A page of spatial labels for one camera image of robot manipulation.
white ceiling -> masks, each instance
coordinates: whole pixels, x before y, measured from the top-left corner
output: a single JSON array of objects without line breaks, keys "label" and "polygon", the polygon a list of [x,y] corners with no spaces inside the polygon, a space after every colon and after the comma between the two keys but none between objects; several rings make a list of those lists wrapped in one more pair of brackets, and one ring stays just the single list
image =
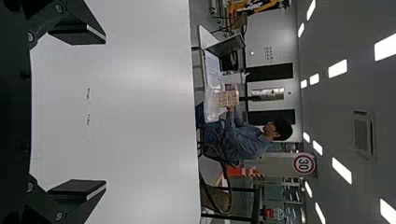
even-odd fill
[{"label": "white ceiling", "polygon": [[[380,215],[379,199],[396,207],[396,100],[392,94],[396,56],[376,62],[374,44],[396,33],[396,1],[317,0],[306,21],[310,4],[311,0],[298,1],[296,24],[305,23],[299,39],[301,79],[320,73],[319,84],[302,90],[304,131],[323,146],[318,179],[310,181],[314,197],[308,200],[309,223],[320,223],[315,202],[327,223],[388,223]],[[344,59],[348,72],[328,79],[327,68]],[[375,111],[377,165],[354,152],[355,109]],[[312,141],[305,147],[314,151]],[[332,157],[352,172],[352,185],[332,169]]]}]

ceiling vent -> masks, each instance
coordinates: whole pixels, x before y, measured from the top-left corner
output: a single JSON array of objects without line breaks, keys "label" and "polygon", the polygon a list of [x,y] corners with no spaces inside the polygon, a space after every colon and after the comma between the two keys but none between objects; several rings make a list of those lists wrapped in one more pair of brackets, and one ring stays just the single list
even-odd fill
[{"label": "ceiling vent", "polygon": [[374,111],[355,110],[352,130],[355,152],[367,161],[376,161]]}]

30 sign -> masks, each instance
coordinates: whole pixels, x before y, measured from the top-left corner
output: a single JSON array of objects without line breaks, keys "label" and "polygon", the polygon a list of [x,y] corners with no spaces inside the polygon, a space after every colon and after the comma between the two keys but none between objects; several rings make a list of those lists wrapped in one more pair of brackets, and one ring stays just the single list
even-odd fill
[{"label": "30 sign", "polygon": [[317,164],[310,154],[303,153],[294,159],[293,166],[300,175],[310,175],[315,171]]}]

machine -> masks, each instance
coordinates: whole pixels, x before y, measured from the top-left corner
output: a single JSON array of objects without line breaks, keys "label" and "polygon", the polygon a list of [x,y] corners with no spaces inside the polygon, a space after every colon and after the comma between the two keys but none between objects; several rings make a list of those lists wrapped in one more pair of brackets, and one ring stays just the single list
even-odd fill
[{"label": "machine", "polygon": [[106,33],[83,0],[0,0],[0,11],[0,223],[82,224],[106,181],[70,180],[46,192],[29,175],[29,50],[46,33],[70,45],[105,44]]}]

ceiling light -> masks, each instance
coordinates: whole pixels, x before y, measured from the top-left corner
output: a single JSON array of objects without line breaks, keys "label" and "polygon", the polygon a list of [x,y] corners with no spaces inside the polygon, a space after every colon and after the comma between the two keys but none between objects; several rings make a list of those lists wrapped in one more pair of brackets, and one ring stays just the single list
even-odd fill
[{"label": "ceiling light", "polygon": [[297,218],[296,210],[295,210],[294,208],[292,208],[291,211],[293,211],[293,216],[294,216],[294,218]]},{"label": "ceiling light", "polygon": [[307,143],[311,142],[311,137],[309,136],[308,133],[303,133],[303,138]]},{"label": "ceiling light", "polygon": [[304,29],[305,29],[304,23],[301,23],[300,28],[298,29],[298,37],[301,37]]},{"label": "ceiling light", "polygon": [[306,189],[306,192],[308,193],[309,197],[312,198],[312,189],[308,185],[308,182],[306,182],[306,181],[305,181],[305,189]]},{"label": "ceiling light", "polygon": [[396,224],[396,211],[383,199],[379,200],[381,216],[390,224]]},{"label": "ceiling light", "polygon": [[346,180],[346,182],[348,182],[350,185],[352,184],[352,173],[336,158],[332,158],[332,168],[340,176],[342,176]]},{"label": "ceiling light", "polygon": [[317,210],[318,216],[322,224],[326,224],[326,218],[323,216],[323,213],[317,203],[315,203],[315,208]]},{"label": "ceiling light", "polygon": [[380,61],[396,54],[396,34],[391,35],[374,45],[375,60]]},{"label": "ceiling light", "polygon": [[319,74],[314,74],[312,77],[309,78],[309,84],[315,85],[319,82]]},{"label": "ceiling light", "polygon": [[347,60],[343,60],[329,67],[329,78],[337,77],[347,72]]},{"label": "ceiling light", "polygon": [[317,151],[317,153],[320,156],[323,156],[323,147],[315,140],[312,143],[313,143],[314,149]]},{"label": "ceiling light", "polygon": [[317,7],[317,1],[313,0],[311,6],[309,6],[308,11],[306,12],[306,19],[309,21],[311,19],[312,13],[314,13],[315,7]]},{"label": "ceiling light", "polygon": [[305,88],[308,86],[308,82],[306,81],[306,79],[304,79],[303,81],[301,81],[301,89]]},{"label": "ceiling light", "polygon": [[300,208],[300,210],[301,210],[301,222],[305,224],[306,223],[305,211],[302,207]]}]

